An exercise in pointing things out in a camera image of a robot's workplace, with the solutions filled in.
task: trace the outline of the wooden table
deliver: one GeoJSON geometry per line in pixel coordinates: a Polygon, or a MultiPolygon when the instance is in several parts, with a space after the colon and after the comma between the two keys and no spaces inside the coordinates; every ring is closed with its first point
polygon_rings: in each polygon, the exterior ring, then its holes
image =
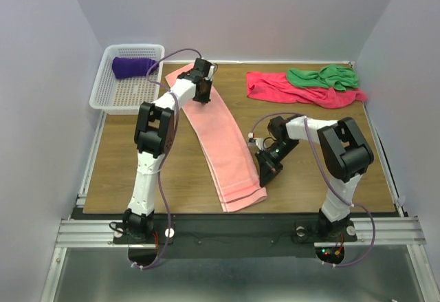
{"type": "MultiPolygon", "coordinates": [[[[182,65],[165,65],[163,77],[182,65]]],[[[393,201],[377,155],[361,102],[341,109],[317,105],[276,104],[246,97],[246,72],[285,72],[288,68],[317,70],[322,65],[220,65],[214,86],[234,116],[243,136],[255,121],[275,111],[296,111],[311,118],[356,120],[375,153],[375,161],[359,183],[354,200],[371,211],[394,211],[393,201]]],[[[162,171],[164,191],[174,213],[220,213],[221,206],[195,132],[183,112],[175,144],[162,171]]],[[[133,192],[137,156],[133,141],[136,116],[107,116],[84,213],[123,213],[133,192]]],[[[267,122],[256,132],[267,135],[267,122]]],[[[322,180],[307,142],[301,142],[284,160],[283,172],[268,186],[265,201],[243,209],[243,213],[316,212],[325,200],[322,180]]],[[[165,212],[156,191],[157,213],[165,212]]]]}

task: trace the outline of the gray wall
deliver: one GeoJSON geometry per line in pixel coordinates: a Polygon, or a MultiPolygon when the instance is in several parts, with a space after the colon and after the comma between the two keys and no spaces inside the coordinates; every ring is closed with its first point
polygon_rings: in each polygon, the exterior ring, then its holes
{"type": "Polygon", "coordinates": [[[356,63],[368,111],[440,282],[440,0],[391,0],[356,63]]]}
{"type": "Polygon", "coordinates": [[[103,47],[159,43],[271,61],[356,59],[389,1],[78,0],[103,47]]]}
{"type": "Polygon", "coordinates": [[[97,122],[102,50],[76,0],[0,0],[0,295],[39,301],[97,122]]]}

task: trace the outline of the pink towel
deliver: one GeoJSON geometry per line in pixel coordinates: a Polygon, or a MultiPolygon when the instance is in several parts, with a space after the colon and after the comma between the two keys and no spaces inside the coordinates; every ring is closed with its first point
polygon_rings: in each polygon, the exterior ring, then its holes
{"type": "Polygon", "coordinates": [[[272,101],[273,103],[317,104],[325,108],[340,108],[355,100],[367,101],[361,89],[335,91],[324,87],[294,87],[285,73],[249,72],[246,75],[249,98],[272,101]]]}
{"type": "MultiPolygon", "coordinates": [[[[167,75],[166,82],[173,86],[177,76],[192,67],[190,64],[167,75]]],[[[199,138],[223,211],[238,211],[263,201],[266,188],[260,187],[245,138],[214,87],[210,97],[206,105],[190,101],[183,110],[199,138]]]]}

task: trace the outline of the white plastic basket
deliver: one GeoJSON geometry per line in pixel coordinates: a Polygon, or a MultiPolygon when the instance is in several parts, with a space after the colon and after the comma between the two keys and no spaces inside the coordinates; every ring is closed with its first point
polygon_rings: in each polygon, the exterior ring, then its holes
{"type": "MultiPolygon", "coordinates": [[[[164,56],[164,53],[165,49],[161,45],[121,44],[109,46],[102,55],[90,95],[90,106],[101,109],[108,114],[137,114],[139,106],[144,101],[151,103],[157,99],[159,85],[148,82],[144,76],[117,80],[111,68],[113,59],[118,56],[120,58],[150,58],[158,61],[164,56]]],[[[162,63],[148,78],[160,81],[161,76],[162,63]]]]}

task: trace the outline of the green cloth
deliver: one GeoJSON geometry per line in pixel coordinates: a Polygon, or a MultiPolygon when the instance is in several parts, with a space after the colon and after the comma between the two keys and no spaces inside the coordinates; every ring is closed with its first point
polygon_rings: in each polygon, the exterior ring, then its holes
{"type": "Polygon", "coordinates": [[[358,88],[359,77],[348,67],[328,65],[319,72],[292,68],[286,73],[287,80],[295,87],[325,87],[338,91],[358,88]]]}

